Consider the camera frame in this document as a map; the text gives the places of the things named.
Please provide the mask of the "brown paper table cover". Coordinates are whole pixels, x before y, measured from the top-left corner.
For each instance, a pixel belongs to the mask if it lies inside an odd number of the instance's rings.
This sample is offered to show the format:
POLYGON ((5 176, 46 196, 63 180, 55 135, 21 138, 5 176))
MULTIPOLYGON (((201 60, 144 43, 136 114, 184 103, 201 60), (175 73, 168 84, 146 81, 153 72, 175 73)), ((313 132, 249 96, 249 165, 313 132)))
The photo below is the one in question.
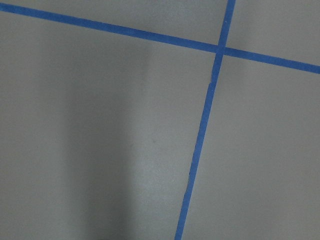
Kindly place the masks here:
POLYGON ((317 0, 3 0, 3 240, 317 240, 317 0))

